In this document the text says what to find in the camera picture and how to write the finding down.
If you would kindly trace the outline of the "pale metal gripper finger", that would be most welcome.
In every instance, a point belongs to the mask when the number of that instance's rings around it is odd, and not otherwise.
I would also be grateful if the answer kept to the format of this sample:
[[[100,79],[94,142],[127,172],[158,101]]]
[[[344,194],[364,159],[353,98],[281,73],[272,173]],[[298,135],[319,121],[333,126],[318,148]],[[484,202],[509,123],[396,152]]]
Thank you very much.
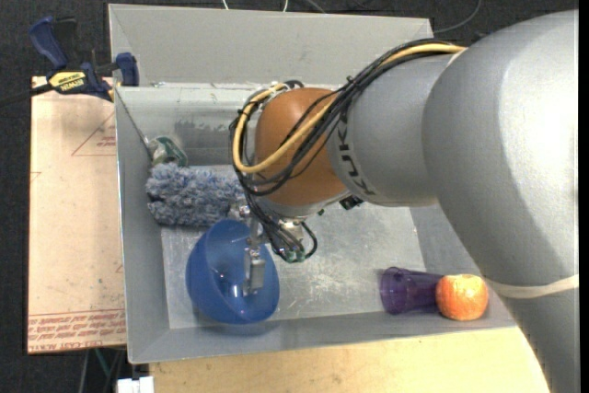
[[[264,285],[265,279],[265,259],[254,259],[251,262],[251,290],[258,291]]]
[[[251,290],[252,256],[249,250],[244,252],[244,280],[242,283],[243,295],[249,295]]]

